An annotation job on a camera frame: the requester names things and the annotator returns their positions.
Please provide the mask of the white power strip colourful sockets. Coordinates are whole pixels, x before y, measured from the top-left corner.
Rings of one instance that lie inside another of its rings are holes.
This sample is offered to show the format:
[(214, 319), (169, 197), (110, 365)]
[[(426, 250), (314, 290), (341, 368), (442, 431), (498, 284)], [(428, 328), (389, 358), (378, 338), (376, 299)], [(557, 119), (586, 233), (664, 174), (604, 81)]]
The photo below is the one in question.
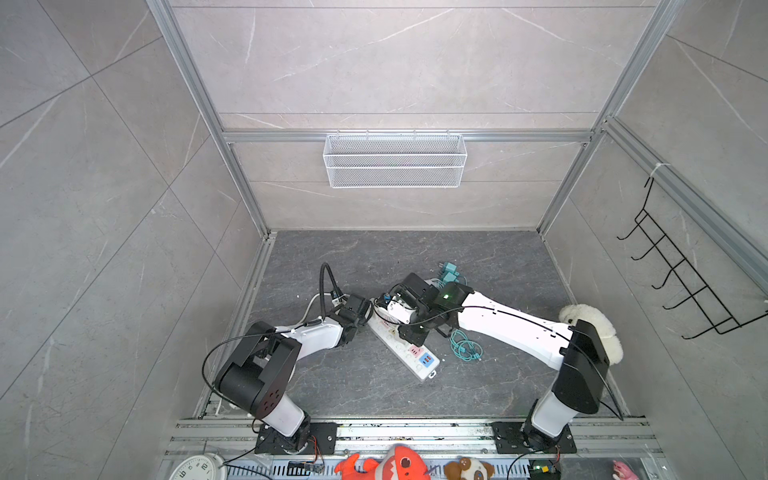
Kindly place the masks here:
[(437, 374), (440, 359), (424, 346), (416, 346), (399, 336), (394, 324), (374, 316), (367, 326), (387, 348), (421, 381), (432, 379)]

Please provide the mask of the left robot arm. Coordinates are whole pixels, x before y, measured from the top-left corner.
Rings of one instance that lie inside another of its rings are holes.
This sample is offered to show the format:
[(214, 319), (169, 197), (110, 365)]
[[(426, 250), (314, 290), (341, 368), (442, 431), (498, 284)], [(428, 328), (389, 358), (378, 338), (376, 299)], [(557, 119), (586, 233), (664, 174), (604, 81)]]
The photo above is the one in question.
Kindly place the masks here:
[(349, 343), (373, 314), (371, 301), (359, 295), (331, 298), (332, 307), (322, 307), (315, 318), (305, 315), (292, 326), (256, 322), (244, 335), (218, 344), (235, 348), (212, 379), (201, 367), (212, 393), (270, 427), (289, 452), (301, 451), (310, 441), (311, 417), (287, 394), (297, 362)]

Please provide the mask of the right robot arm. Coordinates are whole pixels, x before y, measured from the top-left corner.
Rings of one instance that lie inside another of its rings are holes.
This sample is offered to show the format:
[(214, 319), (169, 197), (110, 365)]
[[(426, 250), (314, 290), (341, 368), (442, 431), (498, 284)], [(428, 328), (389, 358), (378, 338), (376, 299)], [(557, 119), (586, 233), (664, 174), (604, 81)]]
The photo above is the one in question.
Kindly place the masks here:
[(492, 337), (556, 371), (549, 390), (534, 402), (521, 428), (527, 447), (553, 447), (578, 414), (598, 412), (611, 366), (624, 353), (612, 322), (595, 307), (571, 304), (555, 321), (503, 305), (457, 282), (442, 287), (411, 273), (372, 302), (378, 320), (401, 340), (422, 346), (443, 325)]

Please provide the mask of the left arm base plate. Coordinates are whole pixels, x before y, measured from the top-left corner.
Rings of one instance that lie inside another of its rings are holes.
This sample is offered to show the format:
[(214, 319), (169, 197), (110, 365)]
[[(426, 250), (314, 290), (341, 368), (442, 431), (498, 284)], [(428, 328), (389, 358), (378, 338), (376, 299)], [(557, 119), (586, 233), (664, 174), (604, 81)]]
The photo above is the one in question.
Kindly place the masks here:
[(257, 454), (331, 455), (335, 451), (339, 425), (333, 422), (302, 424), (292, 436), (284, 436), (266, 424), (260, 427)]

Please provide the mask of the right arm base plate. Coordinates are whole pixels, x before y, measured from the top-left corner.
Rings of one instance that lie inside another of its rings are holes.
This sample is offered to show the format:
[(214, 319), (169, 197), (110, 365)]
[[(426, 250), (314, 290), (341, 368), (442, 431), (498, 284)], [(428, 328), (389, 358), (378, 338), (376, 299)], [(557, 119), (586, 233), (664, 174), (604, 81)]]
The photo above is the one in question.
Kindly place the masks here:
[(577, 447), (568, 424), (556, 437), (548, 437), (535, 428), (527, 428), (524, 422), (492, 422), (492, 439), (499, 454), (544, 453), (575, 454)]

